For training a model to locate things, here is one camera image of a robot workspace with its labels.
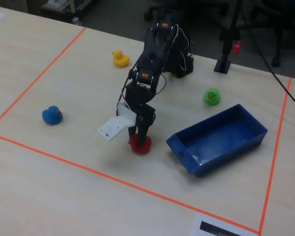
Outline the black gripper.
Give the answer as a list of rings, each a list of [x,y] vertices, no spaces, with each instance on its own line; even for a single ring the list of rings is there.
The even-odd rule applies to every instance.
[[[150,88],[138,84],[129,84],[126,86],[126,102],[130,106],[130,109],[138,115],[136,126],[128,128],[128,143],[131,146],[137,145],[137,147],[140,148],[146,140],[148,129],[155,120],[155,109],[148,105],[148,102],[150,102],[155,95],[156,93]]]

